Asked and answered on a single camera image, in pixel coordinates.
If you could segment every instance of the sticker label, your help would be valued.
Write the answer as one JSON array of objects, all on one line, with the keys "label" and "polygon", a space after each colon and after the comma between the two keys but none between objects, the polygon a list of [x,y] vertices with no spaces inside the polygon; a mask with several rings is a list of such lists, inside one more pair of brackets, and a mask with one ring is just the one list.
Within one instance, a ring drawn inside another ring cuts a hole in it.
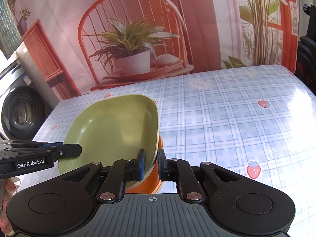
[{"label": "sticker label", "polygon": [[30,84],[32,84],[32,81],[30,80],[30,78],[28,77],[28,75],[26,75],[25,77],[23,77],[24,82],[27,84],[27,86],[29,86]]},{"label": "sticker label", "polygon": [[193,79],[188,83],[188,86],[197,90],[207,90],[210,89],[212,81],[203,81],[200,78]]},{"label": "sticker label", "polygon": [[257,179],[261,172],[261,167],[257,161],[250,161],[247,166],[247,174],[253,180]]},{"label": "sticker label", "polygon": [[258,104],[265,109],[271,107],[271,104],[265,100],[258,101]]},{"label": "sticker label", "polygon": [[17,171],[35,168],[43,165],[45,165],[45,158],[36,158],[15,162],[15,168]]}]

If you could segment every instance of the human hand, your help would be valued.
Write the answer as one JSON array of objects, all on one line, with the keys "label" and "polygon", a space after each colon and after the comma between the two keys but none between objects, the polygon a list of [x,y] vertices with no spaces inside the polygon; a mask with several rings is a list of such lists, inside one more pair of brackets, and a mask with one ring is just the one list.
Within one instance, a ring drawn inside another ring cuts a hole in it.
[{"label": "human hand", "polygon": [[6,179],[2,199],[2,210],[0,212],[0,229],[5,234],[12,232],[12,226],[7,217],[7,204],[8,201],[12,198],[12,194],[15,190],[16,186],[13,183],[12,179]]}]

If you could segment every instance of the white flower pot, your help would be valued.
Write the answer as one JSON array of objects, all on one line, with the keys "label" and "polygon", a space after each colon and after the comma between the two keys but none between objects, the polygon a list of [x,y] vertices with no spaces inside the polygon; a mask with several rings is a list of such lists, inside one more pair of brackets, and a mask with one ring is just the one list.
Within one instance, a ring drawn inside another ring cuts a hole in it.
[{"label": "white flower pot", "polygon": [[145,51],[133,56],[115,59],[126,76],[148,73],[150,71],[150,52]]}]

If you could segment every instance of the light blue checkered tablecloth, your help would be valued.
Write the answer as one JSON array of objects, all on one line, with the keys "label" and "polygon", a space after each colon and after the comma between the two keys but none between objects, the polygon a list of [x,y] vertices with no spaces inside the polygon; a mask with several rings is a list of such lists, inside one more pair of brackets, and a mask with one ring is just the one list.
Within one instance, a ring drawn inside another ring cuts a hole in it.
[{"label": "light blue checkered tablecloth", "polygon": [[[286,68],[224,69],[92,92],[61,101],[34,139],[63,141],[85,108],[107,94],[132,93],[157,101],[168,158],[195,166],[210,161],[248,177],[248,163],[258,162],[256,180],[295,203],[289,234],[316,236],[316,97]],[[22,176],[21,187],[57,175],[55,165]],[[161,192],[175,192],[174,183],[164,183]]]}]

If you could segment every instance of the washing machine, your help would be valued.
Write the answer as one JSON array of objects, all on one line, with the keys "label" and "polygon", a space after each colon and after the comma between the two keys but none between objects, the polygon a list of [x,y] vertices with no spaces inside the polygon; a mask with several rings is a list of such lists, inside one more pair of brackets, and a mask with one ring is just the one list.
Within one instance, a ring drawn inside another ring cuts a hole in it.
[{"label": "washing machine", "polygon": [[0,137],[32,140],[52,109],[20,64],[0,73]]}]

